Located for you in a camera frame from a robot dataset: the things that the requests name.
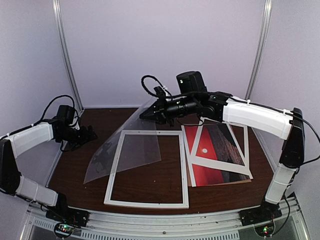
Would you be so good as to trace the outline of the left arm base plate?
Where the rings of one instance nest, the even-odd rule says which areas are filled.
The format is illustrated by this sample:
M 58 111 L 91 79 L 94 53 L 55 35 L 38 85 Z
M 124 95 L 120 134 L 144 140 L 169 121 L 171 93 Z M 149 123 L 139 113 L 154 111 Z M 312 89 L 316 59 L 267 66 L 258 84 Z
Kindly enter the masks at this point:
M 89 212 L 71 208 L 64 200 L 58 200 L 55 206 L 48 206 L 43 203 L 40 204 L 42 208 L 46 209 L 46 218 L 62 222 L 76 228 L 86 227 Z

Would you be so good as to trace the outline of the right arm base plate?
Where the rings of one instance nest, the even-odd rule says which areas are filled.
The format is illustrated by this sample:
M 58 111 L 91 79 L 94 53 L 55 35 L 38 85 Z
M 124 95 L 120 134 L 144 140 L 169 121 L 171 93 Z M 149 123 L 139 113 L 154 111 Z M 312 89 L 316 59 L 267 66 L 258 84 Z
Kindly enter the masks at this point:
M 239 212 L 240 221 L 243 227 L 268 222 L 274 218 L 279 218 L 282 215 L 279 203 L 273 204 L 265 200 L 261 202 L 260 206 L 244 209 Z

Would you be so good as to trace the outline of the clear acrylic sheet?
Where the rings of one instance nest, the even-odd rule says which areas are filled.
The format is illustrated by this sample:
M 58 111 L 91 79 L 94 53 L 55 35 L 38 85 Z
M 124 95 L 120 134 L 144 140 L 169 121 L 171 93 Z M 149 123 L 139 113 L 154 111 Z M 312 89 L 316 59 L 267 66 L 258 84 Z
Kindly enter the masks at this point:
M 109 176 L 113 173 L 153 164 L 161 161 L 158 137 L 156 135 L 125 134 L 122 131 L 156 131 L 156 124 L 140 119 L 140 114 L 155 101 L 150 98 L 139 107 L 118 129 L 98 148 L 88 164 L 84 184 Z

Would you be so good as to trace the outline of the white picture frame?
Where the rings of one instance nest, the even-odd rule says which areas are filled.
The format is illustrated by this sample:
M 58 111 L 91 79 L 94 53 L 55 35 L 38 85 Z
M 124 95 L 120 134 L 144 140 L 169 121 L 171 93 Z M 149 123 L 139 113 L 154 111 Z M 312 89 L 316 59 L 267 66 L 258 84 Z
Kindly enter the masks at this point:
M 181 176 L 181 203 L 148 203 L 148 202 L 130 202 L 112 200 L 112 192 L 114 181 L 117 174 L 118 163 L 121 155 L 122 146 L 127 135 L 142 135 L 142 136 L 177 136 L 179 140 L 179 157 L 180 157 L 180 176 Z M 109 179 L 104 196 L 104 205 L 126 207 L 126 208 L 140 208 L 140 209 L 188 209 L 189 208 L 189 194 L 188 194 L 188 177 L 186 169 L 186 154 L 183 140 L 183 132 L 181 130 L 122 130 L 119 141 L 115 151 L 114 160 L 112 163 Z

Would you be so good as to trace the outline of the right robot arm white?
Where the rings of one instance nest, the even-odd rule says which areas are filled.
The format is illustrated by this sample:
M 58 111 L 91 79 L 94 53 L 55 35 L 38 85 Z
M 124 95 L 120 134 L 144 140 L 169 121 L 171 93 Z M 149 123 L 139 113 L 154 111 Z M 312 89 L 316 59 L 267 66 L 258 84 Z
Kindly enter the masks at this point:
M 139 117 L 160 125 L 172 125 L 174 119 L 191 114 L 220 123 L 245 125 L 284 140 L 278 166 L 264 196 L 265 203 L 256 210 L 259 220 L 268 220 L 305 160 L 302 111 L 262 106 L 224 92 L 192 91 L 172 97 L 158 96 Z

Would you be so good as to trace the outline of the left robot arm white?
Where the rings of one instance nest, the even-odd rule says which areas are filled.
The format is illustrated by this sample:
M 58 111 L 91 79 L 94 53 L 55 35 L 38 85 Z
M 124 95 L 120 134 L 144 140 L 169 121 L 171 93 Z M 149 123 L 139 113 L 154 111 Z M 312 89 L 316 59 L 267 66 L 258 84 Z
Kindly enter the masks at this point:
M 20 196 L 52 208 L 52 213 L 61 222 L 72 218 L 72 211 L 59 202 L 63 197 L 27 177 L 19 171 L 16 159 L 34 147 L 49 141 L 67 142 L 74 151 L 98 138 L 90 125 L 67 125 L 64 120 L 51 119 L 32 124 L 0 138 L 0 190 L 7 195 Z

